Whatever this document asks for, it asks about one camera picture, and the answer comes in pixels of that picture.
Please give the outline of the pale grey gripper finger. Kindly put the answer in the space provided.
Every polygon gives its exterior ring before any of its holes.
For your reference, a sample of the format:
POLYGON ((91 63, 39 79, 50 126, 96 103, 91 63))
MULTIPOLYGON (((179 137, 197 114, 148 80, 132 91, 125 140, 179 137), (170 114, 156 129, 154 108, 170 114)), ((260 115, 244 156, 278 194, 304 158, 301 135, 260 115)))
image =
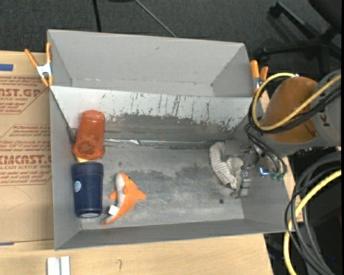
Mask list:
POLYGON ((225 141, 225 155, 233 156, 241 154, 241 143, 237 140, 225 141))
POLYGON ((230 196, 232 198, 247 197, 249 193, 250 185, 251 185, 250 179, 243 179, 240 185, 231 192, 230 196))

